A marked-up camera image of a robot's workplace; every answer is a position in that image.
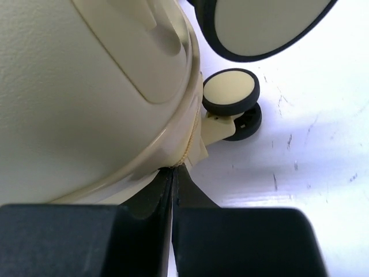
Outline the pale yellow suitcase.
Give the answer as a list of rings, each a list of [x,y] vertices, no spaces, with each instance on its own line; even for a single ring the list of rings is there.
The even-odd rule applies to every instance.
[[[1,204],[120,204],[254,134],[259,94],[202,78],[178,1],[2,1]]]

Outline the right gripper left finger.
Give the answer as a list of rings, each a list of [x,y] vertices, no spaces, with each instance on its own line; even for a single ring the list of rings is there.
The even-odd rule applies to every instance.
[[[2,276],[166,276],[173,172],[116,205],[1,208]]]

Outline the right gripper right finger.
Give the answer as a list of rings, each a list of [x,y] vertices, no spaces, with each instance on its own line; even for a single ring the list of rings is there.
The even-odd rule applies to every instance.
[[[307,217],[294,208],[222,208],[173,175],[172,243],[179,276],[326,276]]]

